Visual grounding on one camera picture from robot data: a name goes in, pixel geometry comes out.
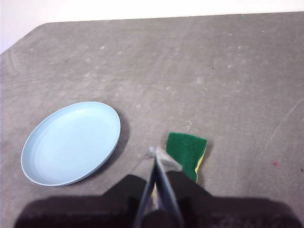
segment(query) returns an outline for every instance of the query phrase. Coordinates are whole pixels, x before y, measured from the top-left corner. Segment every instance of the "gray surface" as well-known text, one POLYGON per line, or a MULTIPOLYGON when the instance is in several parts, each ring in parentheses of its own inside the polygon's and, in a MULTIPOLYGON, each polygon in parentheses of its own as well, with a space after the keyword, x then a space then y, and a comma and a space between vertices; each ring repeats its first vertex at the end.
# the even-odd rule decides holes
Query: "gray surface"
POLYGON ((281 200, 304 221, 303 100, 301 12, 39 26, 1 56, 1 224, 31 200, 104 193, 169 131, 208 139, 199 184, 212 194, 281 200), (30 182, 26 138, 81 101, 118 111, 113 156, 70 186, 30 182))

